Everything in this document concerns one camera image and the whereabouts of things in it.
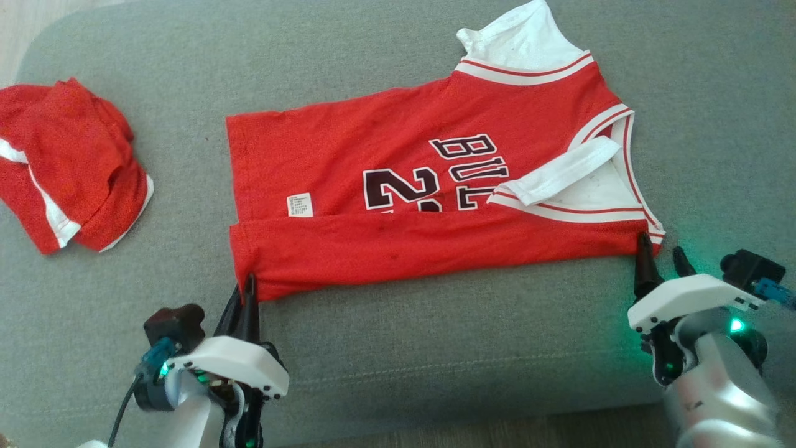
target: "armhole trim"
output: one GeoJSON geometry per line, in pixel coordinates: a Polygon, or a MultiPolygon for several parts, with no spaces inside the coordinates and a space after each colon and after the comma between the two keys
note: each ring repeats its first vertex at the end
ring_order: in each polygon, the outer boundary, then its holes
{"type": "Polygon", "coordinates": [[[601,112],[583,126],[572,138],[568,151],[578,147],[584,142],[594,139],[601,131],[611,127],[609,136],[621,146],[621,150],[611,159],[615,165],[619,178],[628,191],[636,199],[638,206],[615,207],[601,210],[577,210],[562,207],[549,202],[538,203],[531,206],[524,205],[520,199],[508,188],[499,187],[490,196],[487,202],[494,202],[513,209],[535,214],[543,218],[565,222],[616,222],[630,220],[645,220],[649,225],[650,239],[653,244],[662,244],[665,231],[660,221],[655,218],[650,208],[646,205],[641,191],[633,175],[632,162],[630,161],[630,137],[632,136],[634,112],[624,104],[616,104],[601,112]]]}

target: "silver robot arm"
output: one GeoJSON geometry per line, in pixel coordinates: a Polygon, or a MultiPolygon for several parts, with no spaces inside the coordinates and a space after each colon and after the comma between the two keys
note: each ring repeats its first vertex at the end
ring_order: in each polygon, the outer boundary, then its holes
{"type": "Polygon", "coordinates": [[[796,308],[778,282],[785,269],[745,250],[722,261],[724,279],[696,274],[680,248],[681,278],[663,281],[642,235],[636,259],[636,303],[630,327],[653,357],[653,377],[677,448],[783,447],[779,408],[762,377],[767,342],[733,316],[768,301],[796,308]]]}

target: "white jersey trim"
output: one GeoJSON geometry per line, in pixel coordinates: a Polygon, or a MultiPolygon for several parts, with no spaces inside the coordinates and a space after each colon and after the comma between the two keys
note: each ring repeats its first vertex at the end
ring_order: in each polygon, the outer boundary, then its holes
{"type": "Polygon", "coordinates": [[[509,85],[539,85],[548,82],[563,80],[577,73],[582,68],[594,63],[594,58],[588,51],[583,52],[574,62],[559,67],[558,69],[537,71],[521,70],[492,64],[473,57],[463,57],[456,65],[456,72],[467,73],[487,81],[509,85]]]}
{"type": "Polygon", "coordinates": [[[506,184],[499,186],[487,200],[488,203],[497,203],[503,206],[524,211],[525,213],[535,214],[544,218],[555,219],[565,222],[615,222],[626,220],[646,220],[648,222],[648,232],[652,243],[661,244],[665,231],[660,221],[655,218],[650,208],[647,206],[641,190],[638,188],[633,166],[630,161],[630,137],[632,134],[634,112],[624,104],[617,104],[606,109],[580,129],[572,139],[568,151],[574,151],[582,147],[583,142],[593,140],[602,130],[611,127],[609,132],[611,140],[618,143],[620,151],[611,157],[619,178],[624,183],[627,190],[633,195],[635,204],[628,206],[615,207],[610,209],[590,210],[587,208],[576,209],[568,205],[563,207],[552,201],[540,202],[532,205],[525,205],[517,195],[508,188],[506,184]]]}
{"type": "Polygon", "coordinates": [[[135,217],[135,220],[133,220],[133,222],[130,224],[130,226],[127,227],[127,230],[125,230],[124,233],[122,233],[121,235],[119,235],[118,238],[113,240],[113,242],[111,242],[111,244],[109,244],[109,245],[105,246],[104,248],[100,249],[99,250],[100,252],[105,252],[106,250],[112,248],[113,246],[116,246],[116,243],[122,241],[122,238],[127,236],[127,233],[130,232],[130,229],[132,229],[133,226],[135,225],[135,223],[139,220],[139,218],[141,218],[141,214],[144,212],[144,209],[149,204],[150,199],[152,199],[152,194],[153,193],[154,193],[154,181],[152,180],[152,178],[149,175],[146,175],[146,197],[144,198],[144,203],[141,205],[141,210],[139,210],[138,216],[135,217]]]}
{"type": "Polygon", "coordinates": [[[544,202],[609,162],[621,148],[614,140],[600,136],[501,186],[526,206],[544,202]]]}
{"type": "Polygon", "coordinates": [[[47,224],[53,232],[53,236],[58,241],[58,247],[66,247],[66,243],[80,231],[80,224],[69,219],[66,213],[53,201],[53,198],[41,188],[38,182],[36,182],[36,178],[33,176],[33,171],[30,169],[28,158],[24,152],[15,149],[11,146],[11,143],[6,140],[0,139],[0,158],[15,163],[21,163],[28,167],[30,180],[39,191],[41,200],[45,204],[45,218],[47,219],[47,224]]]}

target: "green led light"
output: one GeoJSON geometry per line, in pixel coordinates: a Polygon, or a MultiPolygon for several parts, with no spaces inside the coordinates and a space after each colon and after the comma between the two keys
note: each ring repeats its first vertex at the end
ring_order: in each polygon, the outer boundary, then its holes
{"type": "Polygon", "coordinates": [[[733,333],[740,332],[743,330],[743,327],[745,326],[746,325],[744,325],[743,322],[741,322],[739,319],[733,319],[732,322],[730,323],[730,332],[733,333]]]}

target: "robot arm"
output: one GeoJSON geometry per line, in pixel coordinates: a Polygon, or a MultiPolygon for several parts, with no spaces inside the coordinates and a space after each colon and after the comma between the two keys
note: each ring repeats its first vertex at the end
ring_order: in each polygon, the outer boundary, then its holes
{"type": "Polygon", "coordinates": [[[627,312],[642,350],[653,356],[653,377],[678,448],[781,447],[778,406],[761,376],[763,335],[730,309],[754,312],[768,301],[794,309],[778,283],[785,269],[746,250],[725,257],[723,280],[697,274],[681,248],[674,250],[682,277],[657,273],[649,237],[639,237],[636,302],[627,312]]]}
{"type": "MultiPolygon", "coordinates": [[[[290,383],[273,344],[259,341],[256,282],[230,297],[213,337],[201,329],[198,305],[164,308],[144,324],[152,348],[136,368],[131,387],[145,411],[174,413],[161,446],[169,448],[262,448],[260,414],[271,399],[287,395],[290,383]]],[[[79,448],[108,448],[92,441],[79,448]]]]}

